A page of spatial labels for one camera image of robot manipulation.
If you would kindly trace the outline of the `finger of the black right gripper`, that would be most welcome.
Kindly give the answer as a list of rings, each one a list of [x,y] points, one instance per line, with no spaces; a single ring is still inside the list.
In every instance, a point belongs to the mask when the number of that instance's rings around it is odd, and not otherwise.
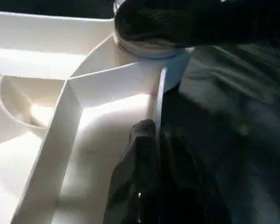
[[[251,43],[280,36],[280,0],[126,0],[114,22],[127,42],[173,48]]]

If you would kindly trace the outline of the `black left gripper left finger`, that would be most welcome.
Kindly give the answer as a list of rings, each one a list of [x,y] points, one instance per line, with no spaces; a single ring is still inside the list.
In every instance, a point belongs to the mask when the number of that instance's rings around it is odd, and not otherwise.
[[[105,224],[161,223],[161,177],[152,119],[131,128],[129,142],[111,176]]]

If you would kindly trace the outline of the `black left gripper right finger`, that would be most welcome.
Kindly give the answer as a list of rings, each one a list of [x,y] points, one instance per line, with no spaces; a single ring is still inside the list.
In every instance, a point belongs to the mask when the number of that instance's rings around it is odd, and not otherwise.
[[[214,177],[185,136],[161,132],[161,181],[162,223],[232,223]]]

